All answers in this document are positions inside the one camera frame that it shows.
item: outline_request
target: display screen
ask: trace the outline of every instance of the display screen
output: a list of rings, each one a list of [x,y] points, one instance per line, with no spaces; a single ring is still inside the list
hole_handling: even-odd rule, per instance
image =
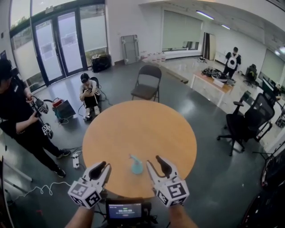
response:
[[[109,204],[110,219],[142,217],[142,204]]]

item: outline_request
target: black shoe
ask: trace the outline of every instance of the black shoe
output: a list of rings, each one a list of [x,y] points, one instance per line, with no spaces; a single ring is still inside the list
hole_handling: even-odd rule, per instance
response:
[[[66,157],[68,155],[70,155],[70,150],[67,149],[63,149],[63,150],[59,150],[61,152],[61,155],[57,156],[57,159],[61,159],[62,157]]]
[[[66,176],[65,172],[61,169],[61,168],[58,168],[57,171],[55,171],[55,173],[59,176],[59,177],[62,177],[64,178]]]

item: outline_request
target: white vest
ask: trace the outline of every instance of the white vest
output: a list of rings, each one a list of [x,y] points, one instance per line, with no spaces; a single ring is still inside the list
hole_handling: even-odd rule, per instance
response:
[[[238,54],[236,54],[236,56],[233,56],[233,53],[231,53],[231,57],[228,59],[228,63],[227,63],[227,66],[228,68],[231,68],[231,69],[235,69],[236,68],[236,58],[238,57]]]

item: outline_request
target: black cap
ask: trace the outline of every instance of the black cap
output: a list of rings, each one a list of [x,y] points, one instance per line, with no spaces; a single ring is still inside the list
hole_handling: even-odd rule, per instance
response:
[[[0,81],[11,77],[12,64],[8,59],[0,59]]]
[[[85,83],[85,82],[87,82],[87,81],[89,80],[89,75],[86,74],[86,73],[83,73],[83,74],[81,75],[80,79],[81,79],[81,82],[82,82],[82,83]]]

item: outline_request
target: gray folding chair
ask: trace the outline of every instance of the gray folding chair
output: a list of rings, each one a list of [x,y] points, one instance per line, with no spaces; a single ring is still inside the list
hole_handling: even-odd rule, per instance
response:
[[[150,75],[155,78],[158,78],[159,82],[157,84],[157,87],[152,87],[150,85],[140,84],[139,83],[139,76],[141,74]],[[131,91],[131,94],[133,95],[132,100],[134,97],[138,97],[144,100],[150,100],[154,97],[154,101],[156,98],[159,100],[159,84],[161,79],[161,70],[157,66],[152,65],[145,65],[143,66],[139,72],[138,72],[138,78],[137,82],[135,83],[135,88],[133,91]]]

